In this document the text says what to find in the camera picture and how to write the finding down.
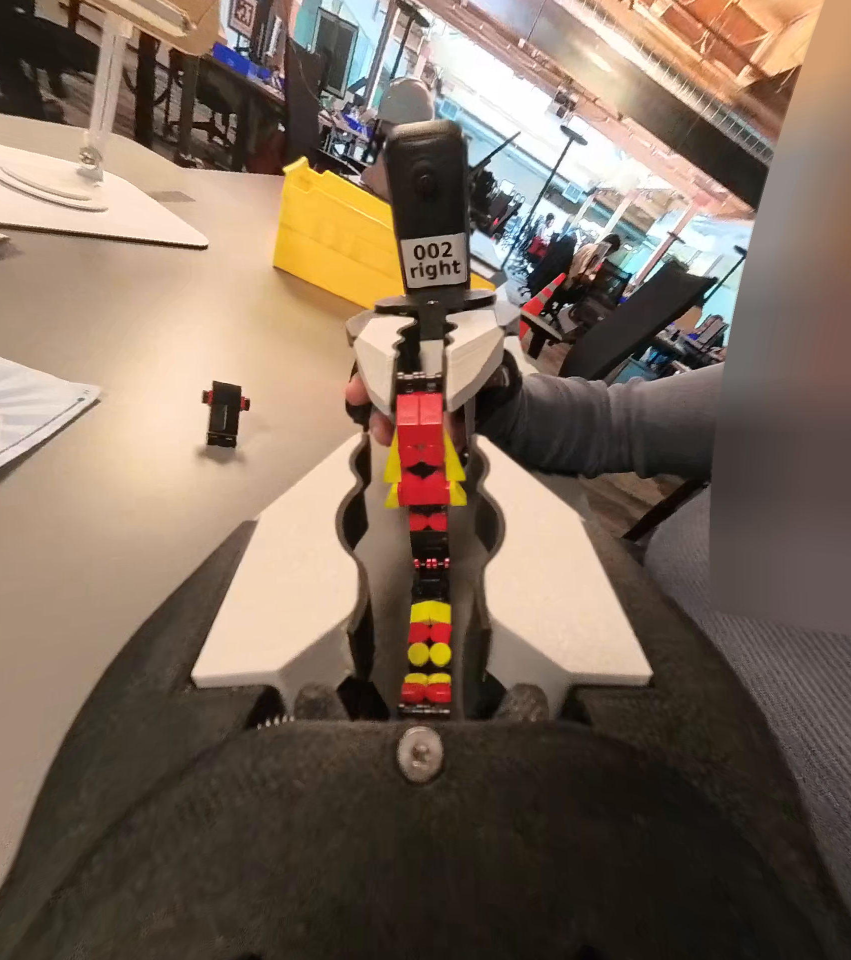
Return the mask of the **white stand base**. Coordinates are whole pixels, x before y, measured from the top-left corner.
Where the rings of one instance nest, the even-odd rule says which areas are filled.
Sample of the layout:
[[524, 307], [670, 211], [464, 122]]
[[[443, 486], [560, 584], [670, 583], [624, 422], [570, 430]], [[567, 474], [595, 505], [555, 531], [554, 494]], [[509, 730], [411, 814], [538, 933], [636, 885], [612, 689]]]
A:
[[124, 178], [0, 145], [0, 227], [204, 250], [207, 237]]

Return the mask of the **person's right forearm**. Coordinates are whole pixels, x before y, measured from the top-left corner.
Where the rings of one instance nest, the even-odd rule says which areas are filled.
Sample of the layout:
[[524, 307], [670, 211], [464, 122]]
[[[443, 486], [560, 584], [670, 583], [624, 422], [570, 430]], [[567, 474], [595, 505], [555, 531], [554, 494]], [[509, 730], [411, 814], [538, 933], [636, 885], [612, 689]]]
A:
[[477, 432], [515, 462], [546, 474], [712, 473], [724, 366], [608, 385], [511, 372], [480, 391]]

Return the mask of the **orange traffic cone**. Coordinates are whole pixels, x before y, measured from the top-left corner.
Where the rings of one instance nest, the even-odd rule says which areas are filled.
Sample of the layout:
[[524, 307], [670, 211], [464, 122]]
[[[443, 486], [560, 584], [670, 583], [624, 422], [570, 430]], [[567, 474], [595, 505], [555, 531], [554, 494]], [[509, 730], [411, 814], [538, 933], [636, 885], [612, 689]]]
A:
[[519, 332], [518, 337], [522, 339], [529, 330], [531, 330], [531, 321], [534, 318], [542, 316], [549, 302], [553, 299], [556, 291], [565, 281], [567, 274], [561, 272], [556, 275], [552, 282], [544, 286], [538, 294], [532, 296], [527, 303], [519, 308]]

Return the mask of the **person's right hand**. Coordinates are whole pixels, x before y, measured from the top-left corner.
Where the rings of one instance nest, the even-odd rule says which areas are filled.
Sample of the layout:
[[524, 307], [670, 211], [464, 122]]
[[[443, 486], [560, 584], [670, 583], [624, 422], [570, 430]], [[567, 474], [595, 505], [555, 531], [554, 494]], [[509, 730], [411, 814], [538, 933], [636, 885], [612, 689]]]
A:
[[[523, 386], [523, 372], [515, 355], [505, 350], [502, 362], [478, 393], [461, 409], [446, 414], [444, 425], [458, 452], [466, 451], [472, 436], [500, 408], [512, 402]], [[395, 424], [390, 414], [379, 411], [372, 403], [366, 385], [353, 363], [345, 388], [345, 406], [349, 418], [370, 433], [385, 448], [392, 444]]]

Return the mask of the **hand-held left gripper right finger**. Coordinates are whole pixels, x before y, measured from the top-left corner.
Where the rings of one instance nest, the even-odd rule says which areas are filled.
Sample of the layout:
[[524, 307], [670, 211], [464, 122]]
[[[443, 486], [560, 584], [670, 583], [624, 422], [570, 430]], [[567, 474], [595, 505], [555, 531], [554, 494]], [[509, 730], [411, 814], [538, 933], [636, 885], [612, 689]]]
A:
[[644, 689], [653, 673], [581, 515], [491, 442], [475, 442], [481, 678], [538, 688]]

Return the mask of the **yellow plastic bin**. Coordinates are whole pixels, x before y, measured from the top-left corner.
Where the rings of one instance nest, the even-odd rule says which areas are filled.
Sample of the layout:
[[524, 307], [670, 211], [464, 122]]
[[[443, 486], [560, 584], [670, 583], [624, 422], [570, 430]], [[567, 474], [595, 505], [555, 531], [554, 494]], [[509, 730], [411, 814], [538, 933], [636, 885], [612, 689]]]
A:
[[361, 308], [408, 315], [391, 206], [304, 157], [283, 174], [275, 268]]

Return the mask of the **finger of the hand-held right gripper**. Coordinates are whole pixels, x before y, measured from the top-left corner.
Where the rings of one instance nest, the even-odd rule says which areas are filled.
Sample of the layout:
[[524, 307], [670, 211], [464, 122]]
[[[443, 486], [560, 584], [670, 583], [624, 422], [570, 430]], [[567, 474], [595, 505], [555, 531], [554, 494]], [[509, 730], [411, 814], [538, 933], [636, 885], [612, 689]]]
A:
[[454, 413], [478, 394], [502, 364], [505, 333], [493, 306], [450, 313], [444, 329], [443, 408]]
[[418, 318], [364, 310], [347, 320], [346, 332], [371, 404], [380, 413], [392, 415], [397, 378], [420, 373]]

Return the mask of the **long red yellow black lego model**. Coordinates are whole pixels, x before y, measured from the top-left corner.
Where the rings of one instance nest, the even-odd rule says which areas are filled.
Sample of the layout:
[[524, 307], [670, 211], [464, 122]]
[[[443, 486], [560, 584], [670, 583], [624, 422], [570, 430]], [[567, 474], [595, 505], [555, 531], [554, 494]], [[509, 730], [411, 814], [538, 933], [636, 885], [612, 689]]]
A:
[[465, 472], [446, 427], [443, 378], [395, 376], [395, 428], [384, 481], [385, 505], [404, 513], [412, 582], [400, 717], [448, 719], [453, 713], [454, 648], [450, 512], [467, 503]]

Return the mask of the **small black lego piece red pins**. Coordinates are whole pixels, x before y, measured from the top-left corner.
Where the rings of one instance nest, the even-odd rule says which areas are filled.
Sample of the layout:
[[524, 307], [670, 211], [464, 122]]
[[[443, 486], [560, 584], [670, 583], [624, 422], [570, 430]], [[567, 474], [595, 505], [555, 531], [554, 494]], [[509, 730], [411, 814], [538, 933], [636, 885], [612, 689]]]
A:
[[205, 443], [209, 447], [233, 450], [238, 445], [240, 415], [250, 410], [251, 401], [240, 385], [213, 380], [202, 392], [208, 410]]

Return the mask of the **clear acrylic stand post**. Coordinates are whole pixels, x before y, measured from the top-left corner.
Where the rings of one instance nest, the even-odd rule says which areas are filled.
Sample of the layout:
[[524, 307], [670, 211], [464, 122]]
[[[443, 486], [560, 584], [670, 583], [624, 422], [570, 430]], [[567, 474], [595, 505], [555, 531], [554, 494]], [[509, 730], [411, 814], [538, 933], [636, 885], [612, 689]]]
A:
[[106, 11], [91, 110], [77, 167], [81, 176], [96, 185], [104, 180], [105, 152], [115, 123], [127, 42], [131, 35], [129, 21], [113, 11]]

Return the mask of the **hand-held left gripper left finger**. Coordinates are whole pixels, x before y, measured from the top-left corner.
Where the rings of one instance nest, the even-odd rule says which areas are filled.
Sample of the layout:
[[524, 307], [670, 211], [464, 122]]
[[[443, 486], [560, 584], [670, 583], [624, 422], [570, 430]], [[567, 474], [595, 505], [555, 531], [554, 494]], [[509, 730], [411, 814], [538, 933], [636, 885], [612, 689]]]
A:
[[270, 504], [192, 668], [199, 689], [337, 689], [370, 674], [370, 591], [356, 549], [368, 529], [370, 441], [348, 438]]

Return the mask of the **black office chair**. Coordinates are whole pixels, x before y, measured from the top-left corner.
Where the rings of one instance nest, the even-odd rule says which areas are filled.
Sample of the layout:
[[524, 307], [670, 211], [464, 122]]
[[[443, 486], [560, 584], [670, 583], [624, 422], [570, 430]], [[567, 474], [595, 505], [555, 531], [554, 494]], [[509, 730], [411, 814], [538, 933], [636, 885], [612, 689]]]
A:
[[639, 349], [649, 348], [666, 327], [701, 306], [716, 283], [714, 276], [691, 274], [673, 263], [665, 265], [575, 341], [558, 377], [605, 379]]

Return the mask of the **blue storage bins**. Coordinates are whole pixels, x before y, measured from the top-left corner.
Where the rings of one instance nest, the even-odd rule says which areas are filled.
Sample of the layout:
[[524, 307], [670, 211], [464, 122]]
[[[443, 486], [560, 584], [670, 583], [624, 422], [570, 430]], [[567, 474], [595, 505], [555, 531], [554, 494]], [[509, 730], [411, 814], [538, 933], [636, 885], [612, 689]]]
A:
[[266, 83], [273, 76], [268, 67], [255, 64], [247, 56], [219, 42], [212, 46], [211, 56], [218, 64], [247, 79]]

